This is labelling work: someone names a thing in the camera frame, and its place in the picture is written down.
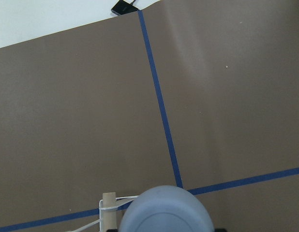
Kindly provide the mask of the light blue plastic cup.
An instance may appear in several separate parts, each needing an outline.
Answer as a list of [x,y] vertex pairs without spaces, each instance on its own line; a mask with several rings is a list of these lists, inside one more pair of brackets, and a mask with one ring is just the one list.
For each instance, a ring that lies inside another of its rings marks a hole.
[[127,208],[120,232],[213,232],[204,205],[188,191],[158,186],[140,194]]

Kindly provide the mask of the small black adapter box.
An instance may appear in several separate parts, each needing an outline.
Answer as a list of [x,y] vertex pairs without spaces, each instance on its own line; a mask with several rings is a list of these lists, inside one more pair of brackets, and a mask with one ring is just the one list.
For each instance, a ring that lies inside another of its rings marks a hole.
[[112,8],[111,12],[115,15],[125,15],[132,12],[137,12],[139,9],[134,6],[135,0],[132,2],[126,2],[125,0],[119,0]]

